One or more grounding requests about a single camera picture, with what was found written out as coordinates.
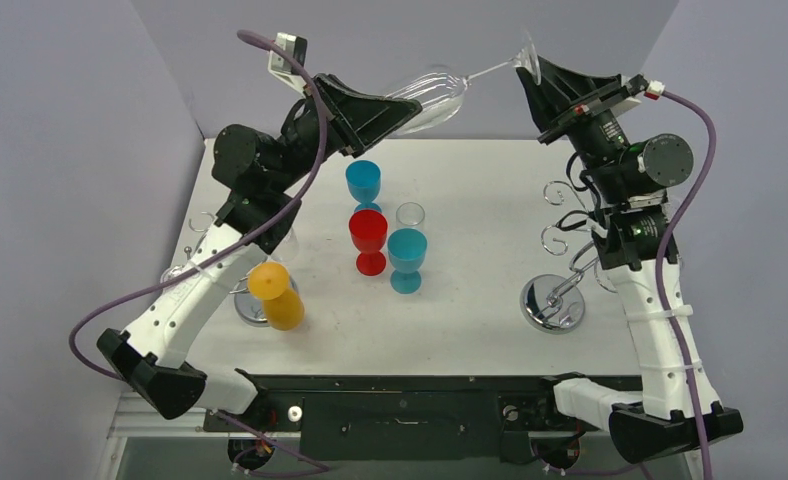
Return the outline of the blue plastic wine glass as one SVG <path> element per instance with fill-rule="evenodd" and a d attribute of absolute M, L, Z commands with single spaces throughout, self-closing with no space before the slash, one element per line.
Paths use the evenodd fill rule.
<path fill-rule="evenodd" d="M 382 212 L 381 207 L 375 203 L 381 188 L 381 170 L 376 163 L 368 160 L 354 161 L 347 166 L 345 178 L 350 195 L 358 203 L 355 212 Z"/>

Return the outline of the clear patterned wine glass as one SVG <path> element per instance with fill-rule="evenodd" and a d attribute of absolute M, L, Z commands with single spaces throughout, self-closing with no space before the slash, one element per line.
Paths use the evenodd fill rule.
<path fill-rule="evenodd" d="M 514 56 L 489 68 L 468 74 L 454 72 L 443 64 L 431 65 L 424 73 L 396 82 L 385 90 L 384 96 L 415 100 L 421 112 L 393 133 L 401 137 L 434 128 L 448 121 L 461 109 L 465 94 L 477 78 L 504 67 L 523 70 L 536 86 L 542 82 L 540 57 L 527 29 L 522 30 L 523 47 Z"/>

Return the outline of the clear glass tumbler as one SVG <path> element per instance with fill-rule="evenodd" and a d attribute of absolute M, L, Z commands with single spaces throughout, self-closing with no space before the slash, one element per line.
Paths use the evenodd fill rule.
<path fill-rule="evenodd" d="M 425 230 L 425 219 L 425 209 L 416 202 L 402 203 L 395 212 L 397 230 L 412 229 L 423 232 Z"/>

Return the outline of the red plastic wine glass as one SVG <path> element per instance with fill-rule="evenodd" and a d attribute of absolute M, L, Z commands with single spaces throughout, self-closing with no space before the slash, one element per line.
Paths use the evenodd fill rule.
<path fill-rule="evenodd" d="M 381 252 L 388 234 L 386 218 L 372 209 L 359 210 L 351 216 L 348 230 L 359 251 L 357 270 L 365 276 L 381 274 L 386 268 L 386 258 Z"/>

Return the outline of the teal wine glass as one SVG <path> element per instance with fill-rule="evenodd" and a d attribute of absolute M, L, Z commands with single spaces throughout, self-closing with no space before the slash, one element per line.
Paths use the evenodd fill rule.
<path fill-rule="evenodd" d="M 393 267 L 390 285 L 397 293 L 412 294 L 419 290 L 422 283 L 419 270 L 425 261 L 427 248 L 426 236 L 416 229 L 398 229 L 389 236 L 387 250 Z"/>

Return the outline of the orange plastic wine glass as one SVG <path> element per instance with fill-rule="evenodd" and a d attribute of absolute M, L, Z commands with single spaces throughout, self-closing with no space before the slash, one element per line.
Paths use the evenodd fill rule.
<path fill-rule="evenodd" d="M 254 267 L 248 275 L 247 288 L 261 302 L 262 311 L 272 328 L 290 331 L 303 322 L 305 306 L 282 264 L 264 262 Z"/>

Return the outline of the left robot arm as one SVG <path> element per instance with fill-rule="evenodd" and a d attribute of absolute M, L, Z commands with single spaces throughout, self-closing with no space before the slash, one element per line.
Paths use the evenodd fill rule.
<path fill-rule="evenodd" d="M 242 429 L 261 427 L 268 402 L 238 373 L 206 373 L 187 361 L 196 337 L 241 278 L 287 235 L 301 205 L 289 189 L 333 154 L 357 157 L 422 110 L 403 97 L 358 92 L 329 74 L 315 76 L 278 137 L 232 124 L 216 137 L 213 178 L 228 191 L 187 267 L 123 329 L 97 347 L 113 370 L 163 418 L 193 407 L 229 413 Z"/>

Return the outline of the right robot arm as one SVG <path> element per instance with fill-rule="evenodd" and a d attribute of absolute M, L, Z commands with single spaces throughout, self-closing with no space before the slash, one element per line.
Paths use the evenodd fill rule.
<path fill-rule="evenodd" d="M 580 179 L 591 193 L 587 221 L 603 273 L 616 291 L 641 371 L 638 398 L 580 374 L 559 377 L 534 400 L 536 418 L 558 427 L 570 417 L 610 434 L 629 463 L 706 452 L 744 429 L 741 413 L 725 406 L 709 381 L 683 300 L 678 214 L 667 214 L 670 188 L 699 185 L 689 143 L 663 133 L 634 142 L 618 122 L 620 103 L 666 95 L 642 75 L 597 77 L 536 57 L 516 69 L 539 141 L 567 138 Z"/>

